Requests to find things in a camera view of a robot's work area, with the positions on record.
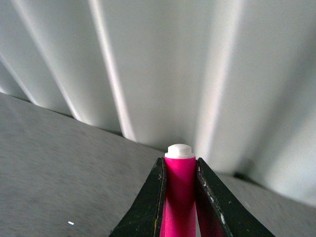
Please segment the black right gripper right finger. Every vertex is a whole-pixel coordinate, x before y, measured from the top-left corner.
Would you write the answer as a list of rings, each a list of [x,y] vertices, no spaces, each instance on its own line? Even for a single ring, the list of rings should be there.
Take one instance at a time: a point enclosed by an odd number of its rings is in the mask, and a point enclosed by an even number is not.
[[[202,237],[273,237],[202,158],[196,162],[196,210]]]

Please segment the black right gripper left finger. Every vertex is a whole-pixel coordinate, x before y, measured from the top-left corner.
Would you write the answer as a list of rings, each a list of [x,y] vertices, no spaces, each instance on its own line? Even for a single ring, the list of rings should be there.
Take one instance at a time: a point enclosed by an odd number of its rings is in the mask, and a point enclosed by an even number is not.
[[[130,209],[111,237],[159,237],[166,193],[166,165],[158,158]]]

